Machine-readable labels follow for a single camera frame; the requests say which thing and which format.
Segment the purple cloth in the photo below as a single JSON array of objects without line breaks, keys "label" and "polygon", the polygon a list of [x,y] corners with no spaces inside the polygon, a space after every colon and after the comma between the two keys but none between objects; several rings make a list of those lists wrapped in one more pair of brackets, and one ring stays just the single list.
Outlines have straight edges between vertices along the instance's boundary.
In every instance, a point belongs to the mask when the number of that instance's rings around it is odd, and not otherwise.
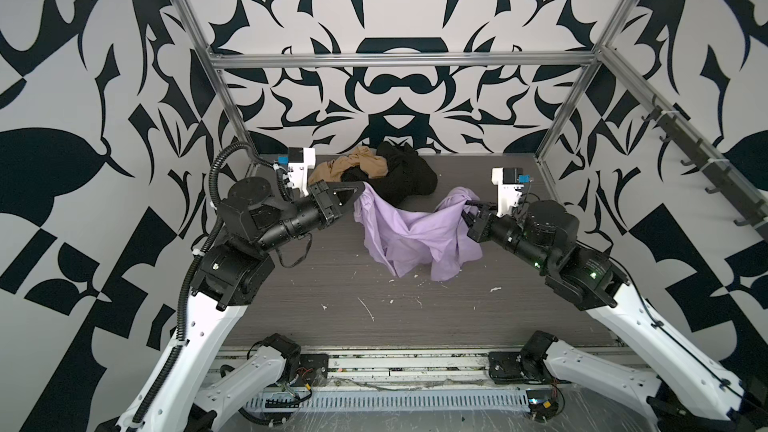
[{"label": "purple cloth", "polygon": [[458,275],[467,262],[483,257],[477,242],[467,236],[462,214],[478,196],[455,187],[432,212],[410,212],[394,207],[370,185],[355,201],[354,220],[364,229],[364,246],[374,261],[402,278],[419,265],[431,267],[433,281]]}]

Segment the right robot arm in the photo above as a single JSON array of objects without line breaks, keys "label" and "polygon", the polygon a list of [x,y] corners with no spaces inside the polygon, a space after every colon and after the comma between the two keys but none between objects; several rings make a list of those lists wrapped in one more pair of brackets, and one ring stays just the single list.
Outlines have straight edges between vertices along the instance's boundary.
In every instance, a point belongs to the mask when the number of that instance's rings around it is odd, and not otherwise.
[{"label": "right robot arm", "polygon": [[647,365],[621,366],[536,332],[520,353],[523,376],[565,381],[644,416],[658,431],[758,431],[767,425],[767,388],[722,367],[664,319],[629,274],[577,239],[578,219],[552,200],[520,217],[491,203],[462,214],[470,239],[491,241],[532,266],[556,295],[613,332]]}]

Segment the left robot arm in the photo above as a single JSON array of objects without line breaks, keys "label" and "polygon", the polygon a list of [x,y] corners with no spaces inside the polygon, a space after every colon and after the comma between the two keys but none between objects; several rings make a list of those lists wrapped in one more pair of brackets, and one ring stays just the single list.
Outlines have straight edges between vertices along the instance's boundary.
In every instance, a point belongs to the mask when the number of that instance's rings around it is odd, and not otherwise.
[{"label": "left robot arm", "polygon": [[291,382],[301,348],[279,334],[263,339],[251,358],[214,384],[204,380],[273,272],[279,248],[351,213],[364,190],[362,182],[318,182],[307,196],[285,202],[265,178],[235,183],[183,280],[175,338],[129,408],[99,430],[218,431],[264,389]]}]

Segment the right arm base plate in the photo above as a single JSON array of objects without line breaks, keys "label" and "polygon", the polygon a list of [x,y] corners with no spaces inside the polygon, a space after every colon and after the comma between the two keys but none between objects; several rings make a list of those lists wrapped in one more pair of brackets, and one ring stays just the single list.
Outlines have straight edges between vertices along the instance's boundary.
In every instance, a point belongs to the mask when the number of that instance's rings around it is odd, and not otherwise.
[{"label": "right arm base plate", "polygon": [[494,351],[488,354],[488,374],[498,385],[549,384],[553,375],[547,369],[543,352],[522,350],[519,352]]}]

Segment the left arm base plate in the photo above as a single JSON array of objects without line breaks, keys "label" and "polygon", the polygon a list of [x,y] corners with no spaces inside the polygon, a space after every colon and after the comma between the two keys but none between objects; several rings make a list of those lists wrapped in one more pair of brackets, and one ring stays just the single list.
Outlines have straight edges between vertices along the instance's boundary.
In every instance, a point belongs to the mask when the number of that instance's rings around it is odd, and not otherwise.
[{"label": "left arm base plate", "polygon": [[330,356],[325,353],[302,353],[286,362],[285,370],[278,379],[278,384],[308,383],[319,385],[327,378]]}]

